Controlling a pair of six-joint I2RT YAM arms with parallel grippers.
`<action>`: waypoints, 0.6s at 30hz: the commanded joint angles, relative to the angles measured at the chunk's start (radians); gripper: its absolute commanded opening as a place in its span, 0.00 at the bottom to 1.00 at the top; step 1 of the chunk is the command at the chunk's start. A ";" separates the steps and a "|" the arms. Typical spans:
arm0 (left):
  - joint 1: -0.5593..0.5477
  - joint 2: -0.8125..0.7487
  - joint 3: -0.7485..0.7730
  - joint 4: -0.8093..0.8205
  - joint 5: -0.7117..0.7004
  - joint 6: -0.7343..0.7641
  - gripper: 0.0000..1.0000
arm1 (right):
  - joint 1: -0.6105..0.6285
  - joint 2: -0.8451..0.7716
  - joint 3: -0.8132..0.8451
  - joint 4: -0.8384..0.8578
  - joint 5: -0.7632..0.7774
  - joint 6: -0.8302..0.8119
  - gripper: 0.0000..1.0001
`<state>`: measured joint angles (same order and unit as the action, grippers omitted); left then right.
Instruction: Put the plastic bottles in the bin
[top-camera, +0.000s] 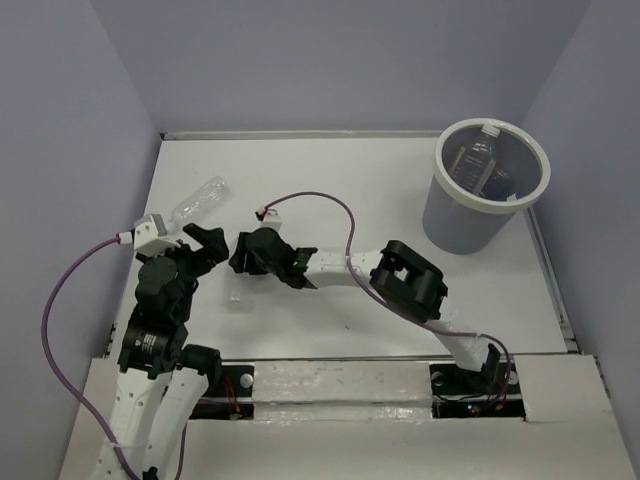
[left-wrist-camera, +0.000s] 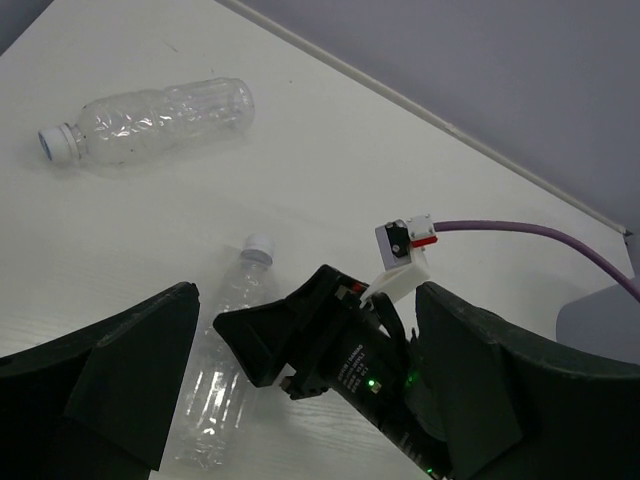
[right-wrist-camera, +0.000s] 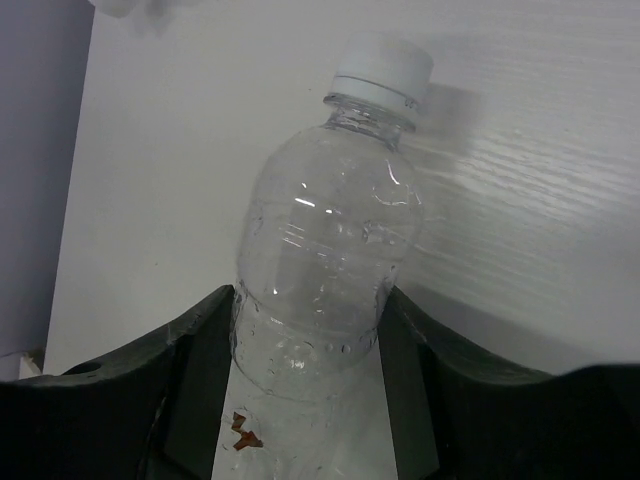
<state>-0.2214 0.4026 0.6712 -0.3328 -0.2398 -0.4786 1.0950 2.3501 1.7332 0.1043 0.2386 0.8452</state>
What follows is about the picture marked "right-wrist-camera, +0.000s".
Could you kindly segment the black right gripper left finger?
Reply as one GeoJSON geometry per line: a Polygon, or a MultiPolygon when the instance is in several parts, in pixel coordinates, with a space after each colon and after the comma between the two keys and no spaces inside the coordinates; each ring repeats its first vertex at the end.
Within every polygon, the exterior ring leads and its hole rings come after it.
{"type": "Polygon", "coordinates": [[[209,479],[234,290],[61,375],[1,385],[4,479],[209,479]]]}

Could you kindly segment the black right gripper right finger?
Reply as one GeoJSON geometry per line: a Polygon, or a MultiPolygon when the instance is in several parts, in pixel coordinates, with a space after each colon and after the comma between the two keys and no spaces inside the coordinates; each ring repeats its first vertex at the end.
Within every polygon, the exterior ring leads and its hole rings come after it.
{"type": "Polygon", "coordinates": [[[378,327],[402,479],[635,479],[639,368],[551,375],[506,360],[394,289],[378,327]]]}

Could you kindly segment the clear unlabelled bottle white cap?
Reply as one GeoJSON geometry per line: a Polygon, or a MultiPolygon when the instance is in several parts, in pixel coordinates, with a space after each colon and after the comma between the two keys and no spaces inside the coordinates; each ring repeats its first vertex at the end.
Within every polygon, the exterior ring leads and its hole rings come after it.
{"type": "Polygon", "coordinates": [[[353,35],[329,118],[279,146],[251,194],[236,259],[217,479],[322,479],[358,364],[423,223],[412,165],[431,57],[353,35]]]}

